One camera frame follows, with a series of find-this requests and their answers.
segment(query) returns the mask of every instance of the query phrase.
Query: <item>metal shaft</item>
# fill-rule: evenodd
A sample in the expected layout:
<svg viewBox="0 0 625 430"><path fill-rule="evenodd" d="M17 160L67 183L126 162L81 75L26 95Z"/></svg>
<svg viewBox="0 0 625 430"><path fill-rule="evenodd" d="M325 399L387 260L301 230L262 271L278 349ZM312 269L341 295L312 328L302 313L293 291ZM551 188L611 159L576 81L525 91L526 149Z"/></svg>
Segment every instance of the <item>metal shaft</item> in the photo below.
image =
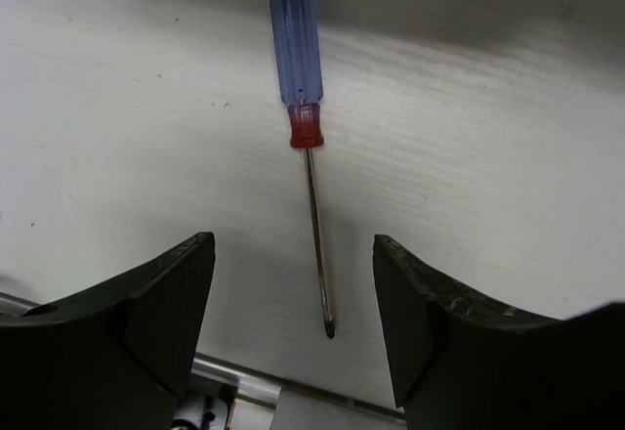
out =
<svg viewBox="0 0 625 430"><path fill-rule="evenodd" d="M327 269L325 264L325 252L323 250L323 238L321 237L321 226L319 223L319 208L316 197L316 181L314 175L313 150L304 151L306 162L306 179L309 186L309 197L311 200L312 235L314 236L314 254L316 256L316 268L319 275L319 288L321 290L321 305L323 306L323 324L326 335L332 339L335 333L334 315L328 294Z"/></svg>

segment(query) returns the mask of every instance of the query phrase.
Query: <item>screwdriver tip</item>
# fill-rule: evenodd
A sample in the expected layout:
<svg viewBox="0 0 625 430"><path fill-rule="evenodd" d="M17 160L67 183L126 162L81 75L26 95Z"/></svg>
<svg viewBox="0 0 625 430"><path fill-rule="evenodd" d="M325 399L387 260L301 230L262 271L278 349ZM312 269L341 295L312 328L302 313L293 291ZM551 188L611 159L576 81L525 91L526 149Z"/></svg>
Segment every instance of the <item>screwdriver tip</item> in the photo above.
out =
<svg viewBox="0 0 625 430"><path fill-rule="evenodd" d="M336 332L334 327L334 321L326 321L325 324L325 335L328 336L328 339L334 338L334 333Z"/></svg>

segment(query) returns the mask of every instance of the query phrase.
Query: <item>screwdriver handle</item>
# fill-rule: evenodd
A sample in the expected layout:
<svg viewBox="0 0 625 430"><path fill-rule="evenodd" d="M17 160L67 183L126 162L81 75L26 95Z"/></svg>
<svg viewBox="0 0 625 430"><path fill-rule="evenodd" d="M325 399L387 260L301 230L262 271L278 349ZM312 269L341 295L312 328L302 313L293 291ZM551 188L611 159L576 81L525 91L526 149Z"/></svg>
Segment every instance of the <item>screwdriver handle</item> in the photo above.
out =
<svg viewBox="0 0 625 430"><path fill-rule="evenodd" d="M323 97L316 0L270 0L280 97L291 121L291 147L323 145L319 101Z"/></svg>

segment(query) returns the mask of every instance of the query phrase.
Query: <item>screwdriver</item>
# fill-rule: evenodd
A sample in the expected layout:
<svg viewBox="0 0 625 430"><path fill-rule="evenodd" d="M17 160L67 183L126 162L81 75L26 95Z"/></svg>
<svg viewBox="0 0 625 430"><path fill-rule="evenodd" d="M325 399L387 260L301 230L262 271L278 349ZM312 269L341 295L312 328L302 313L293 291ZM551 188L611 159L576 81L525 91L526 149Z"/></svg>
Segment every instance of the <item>screwdriver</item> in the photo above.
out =
<svg viewBox="0 0 625 430"><path fill-rule="evenodd" d="M270 9L280 98L286 105L291 123L290 144L304 153L323 324L326 335L332 339L335 322L328 293L313 159L313 149L323 145L319 107L323 83L316 32L316 0L270 0Z"/></svg>

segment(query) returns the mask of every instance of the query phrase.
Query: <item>translucent blue handle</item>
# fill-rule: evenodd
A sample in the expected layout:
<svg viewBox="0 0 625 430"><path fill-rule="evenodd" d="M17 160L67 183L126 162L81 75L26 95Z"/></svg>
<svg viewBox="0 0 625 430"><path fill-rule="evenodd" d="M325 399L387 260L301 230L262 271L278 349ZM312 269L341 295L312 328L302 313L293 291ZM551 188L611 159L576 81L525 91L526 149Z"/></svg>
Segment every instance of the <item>translucent blue handle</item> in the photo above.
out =
<svg viewBox="0 0 625 430"><path fill-rule="evenodd" d="M323 96L316 32L316 0L270 0L280 96L288 106L318 103Z"/></svg>

